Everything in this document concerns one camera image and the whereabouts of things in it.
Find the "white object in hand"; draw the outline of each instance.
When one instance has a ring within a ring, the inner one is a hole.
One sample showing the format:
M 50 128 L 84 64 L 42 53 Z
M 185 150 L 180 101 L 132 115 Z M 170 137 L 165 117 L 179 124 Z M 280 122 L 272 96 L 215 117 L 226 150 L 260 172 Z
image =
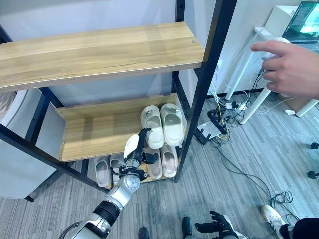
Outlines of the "white object in hand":
M 128 155 L 138 147 L 139 138 L 137 134 L 133 134 L 128 141 L 126 141 L 123 158 L 127 158 Z
M 287 39 L 283 38 L 283 37 L 276 37 L 273 39 L 274 41 L 281 41 L 281 42 L 285 42 L 285 43 L 290 43 L 290 41 L 288 41 Z M 277 55 L 273 54 L 273 53 L 270 53 L 270 52 L 267 52 L 264 57 L 262 57 L 262 59 L 264 61 L 267 61 L 269 60 L 270 58 L 276 58 Z

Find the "laptop screen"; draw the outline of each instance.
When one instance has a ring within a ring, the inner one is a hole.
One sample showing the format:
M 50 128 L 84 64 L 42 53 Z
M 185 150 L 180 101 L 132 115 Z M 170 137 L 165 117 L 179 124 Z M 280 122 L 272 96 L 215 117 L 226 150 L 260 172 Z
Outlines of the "laptop screen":
M 319 41 L 319 2 L 301 2 L 283 38 L 290 42 Z

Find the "wall outlet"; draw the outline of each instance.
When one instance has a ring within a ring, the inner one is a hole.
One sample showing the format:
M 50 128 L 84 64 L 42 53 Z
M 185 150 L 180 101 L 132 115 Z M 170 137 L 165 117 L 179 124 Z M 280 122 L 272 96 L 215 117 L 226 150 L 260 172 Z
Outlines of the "wall outlet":
M 223 63 L 223 60 L 218 60 L 216 68 L 220 69 L 222 63 Z

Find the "slipper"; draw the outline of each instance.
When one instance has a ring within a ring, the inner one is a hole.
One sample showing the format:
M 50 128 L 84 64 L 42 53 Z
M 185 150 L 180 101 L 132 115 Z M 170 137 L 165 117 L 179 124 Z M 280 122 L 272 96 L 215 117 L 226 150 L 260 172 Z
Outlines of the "slipper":
M 166 178 L 175 177 L 178 163 L 175 147 L 165 145 L 160 149 L 160 152 L 164 176 Z
M 111 172 L 107 163 L 107 156 L 97 157 L 95 161 L 95 176 L 99 187 L 107 187 L 111 182 Z
M 146 143 L 151 149 L 162 148 L 165 144 L 164 132 L 160 120 L 160 110 L 156 106 L 146 106 L 141 113 L 142 128 L 151 128 Z
M 183 119 L 180 109 L 171 103 L 165 104 L 160 110 L 165 141 L 169 146 L 178 147 L 184 141 Z
M 162 178 L 163 176 L 163 168 L 161 166 L 161 159 L 160 159 L 160 150 L 159 149 L 151 149 L 151 148 L 143 148 L 144 153 L 149 154 L 157 154 L 158 160 L 154 164 L 147 164 L 149 175 L 152 179 L 157 180 Z
M 122 153 L 111 155 L 110 166 L 112 167 L 114 172 L 120 173 L 119 167 L 122 164 L 124 164 L 124 158 L 123 158 Z M 113 175 L 113 184 L 114 185 L 117 185 L 119 180 L 120 180 L 120 177 L 118 175 Z

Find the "wooden shelf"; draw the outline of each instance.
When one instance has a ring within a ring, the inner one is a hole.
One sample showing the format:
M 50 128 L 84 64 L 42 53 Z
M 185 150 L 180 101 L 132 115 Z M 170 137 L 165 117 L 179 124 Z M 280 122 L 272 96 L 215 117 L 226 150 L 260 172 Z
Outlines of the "wooden shelf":
M 124 151 L 126 141 L 141 129 L 144 107 L 176 104 L 177 94 L 128 101 L 57 108 L 66 120 L 59 159 L 76 161 Z
M 56 35 L 0 45 L 0 92 L 201 67 L 184 22 Z

